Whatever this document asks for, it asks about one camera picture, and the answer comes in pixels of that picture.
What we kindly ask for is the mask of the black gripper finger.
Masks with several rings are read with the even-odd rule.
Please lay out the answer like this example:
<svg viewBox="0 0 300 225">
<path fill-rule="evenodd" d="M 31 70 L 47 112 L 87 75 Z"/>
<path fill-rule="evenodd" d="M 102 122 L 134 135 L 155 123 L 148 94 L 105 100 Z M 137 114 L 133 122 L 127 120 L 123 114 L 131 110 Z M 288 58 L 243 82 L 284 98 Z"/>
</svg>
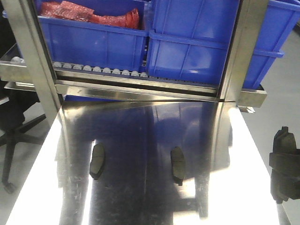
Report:
<svg viewBox="0 0 300 225">
<path fill-rule="evenodd" d="M 297 200 L 300 198 L 300 177 L 279 175 L 278 201 Z"/>
<path fill-rule="evenodd" d="M 294 153 L 270 153 L 269 166 L 285 175 L 300 174 L 300 149 L 296 149 Z"/>
</svg>

